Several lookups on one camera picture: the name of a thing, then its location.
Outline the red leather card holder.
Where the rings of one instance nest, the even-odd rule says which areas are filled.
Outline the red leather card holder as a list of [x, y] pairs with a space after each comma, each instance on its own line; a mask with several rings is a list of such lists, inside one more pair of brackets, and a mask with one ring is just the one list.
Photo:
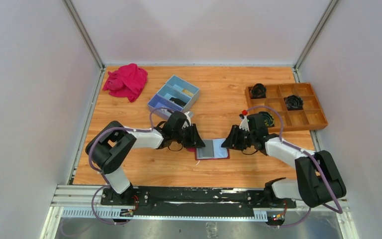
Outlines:
[[203, 139], [205, 147], [190, 148], [188, 151], [194, 153], [197, 161], [229, 159], [229, 149], [221, 146], [225, 140], [225, 138]]

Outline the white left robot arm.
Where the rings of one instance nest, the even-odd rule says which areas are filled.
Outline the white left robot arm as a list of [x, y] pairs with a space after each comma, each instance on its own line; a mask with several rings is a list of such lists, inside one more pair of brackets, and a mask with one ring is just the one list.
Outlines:
[[130, 128], [112, 121], [88, 143], [85, 152], [91, 168], [103, 176], [114, 193], [121, 195], [132, 188], [122, 168], [129, 152], [135, 148], [163, 149], [173, 142], [186, 149], [205, 147], [189, 115], [174, 111], [166, 121], [149, 129]]

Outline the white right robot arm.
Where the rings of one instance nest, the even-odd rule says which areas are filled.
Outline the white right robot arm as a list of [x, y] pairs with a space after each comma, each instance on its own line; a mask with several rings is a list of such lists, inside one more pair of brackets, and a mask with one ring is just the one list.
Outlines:
[[283, 177], [265, 183], [266, 201], [301, 200], [311, 208], [334, 202], [334, 211], [341, 211], [338, 199], [346, 196], [347, 189], [330, 152], [307, 150], [286, 141], [280, 134], [269, 133], [261, 114], [242, 116], [241, 124], [231, 127], [222, 144], [223, 148], [239, 151], [251, 146], [296, 171], [295, 180]]

